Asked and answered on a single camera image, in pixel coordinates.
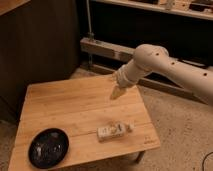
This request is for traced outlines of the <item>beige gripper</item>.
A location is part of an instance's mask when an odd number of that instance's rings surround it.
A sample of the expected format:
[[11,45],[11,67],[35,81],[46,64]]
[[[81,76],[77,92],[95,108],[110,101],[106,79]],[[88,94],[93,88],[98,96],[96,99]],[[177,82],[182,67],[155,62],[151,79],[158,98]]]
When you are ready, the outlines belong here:
[[115,100],[122,96],[125,92],[125,88],[130,88],[136,84],[134,80],[134,72],[132,68],[128,68],[126,65],[122,65],[117,71],[114,72],[115,80],[118,86],[115,86],[110,98]]

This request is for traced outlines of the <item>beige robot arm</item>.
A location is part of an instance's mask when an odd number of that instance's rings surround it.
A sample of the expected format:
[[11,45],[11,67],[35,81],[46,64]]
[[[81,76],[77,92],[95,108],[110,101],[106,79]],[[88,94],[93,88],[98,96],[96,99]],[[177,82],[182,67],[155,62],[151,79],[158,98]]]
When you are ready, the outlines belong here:
[[180,62],[170,57],[166,48],[151,44],[139,45],[132,59],[114,72],[116,84],[110,98],[119,98],[127,88],[152,72],[165,76],[213,106],[213,71]]

